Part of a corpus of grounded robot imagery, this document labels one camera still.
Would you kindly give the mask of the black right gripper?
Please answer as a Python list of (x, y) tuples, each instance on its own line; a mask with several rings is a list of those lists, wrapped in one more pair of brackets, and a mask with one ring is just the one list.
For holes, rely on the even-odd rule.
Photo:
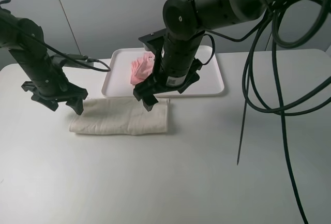
[(199, 79), (196, 71), (202, 67), (202, 63), (195, 59), (195, 55), (202, 38), (203, 32), (199, 32), (188, 40), (180, 40), (166, 31), (162, 54), (155, 55), (151, 75), (133, 90), (135, 98), (142, 100), (148, 112), (158, 103), (154, 94), (171, 91), (182, 93)]

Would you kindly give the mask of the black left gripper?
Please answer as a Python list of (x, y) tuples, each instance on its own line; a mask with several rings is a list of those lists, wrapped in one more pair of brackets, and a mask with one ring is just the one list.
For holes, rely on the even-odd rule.
[(70, 83), (63, 68), (54, 65), (50, 56), (36, 60), (31, 55), (23, 55), (21, 68), (30, 79), (22, 84), (22, 89), (33, 93), (31, 100), (52, 111), (57, 110), (60, 102), (65, 102), (77, 115), (83, 113), (87, 90)]

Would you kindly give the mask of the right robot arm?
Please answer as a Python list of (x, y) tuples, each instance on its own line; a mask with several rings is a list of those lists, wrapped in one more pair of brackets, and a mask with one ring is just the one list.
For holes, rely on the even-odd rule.
[(287, 7), (298, 1), (301, 0), (167, 0), (162, 12), (165, 28), (140, 37), (155, 61), (151, 75), (134, 87), (134, 97), (150, 111), (157, 103), (157, 94), (182, 93), (197, 82), (203, 63), (195, 55), (201, 40), (221, 27), (259, 19), (253, 32), (271, 24), (278, 46), (289, 49), (303, 45), (323, 25), (330, 0), (311, 0), (321, 5), (314, 25), (300, 39), (285, 42), (278, 34), (280, 22)]

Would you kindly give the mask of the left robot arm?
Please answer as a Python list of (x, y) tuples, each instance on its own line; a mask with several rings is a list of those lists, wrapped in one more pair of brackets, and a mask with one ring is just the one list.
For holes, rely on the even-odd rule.
[(7, 9), (1, 9), (1, 48), (8, 49), (23, 69), (29, 81), (22, 89), (32, 92), (31, 99), (52, 111), (60, 102), (71, 107), (77, 115), (83, 113), (86, 89), (69, 82), (63, 67), (72, 60), (67, 55), (50, 56), (44, 43), (43, 30), (27, 18), (17, 18)]

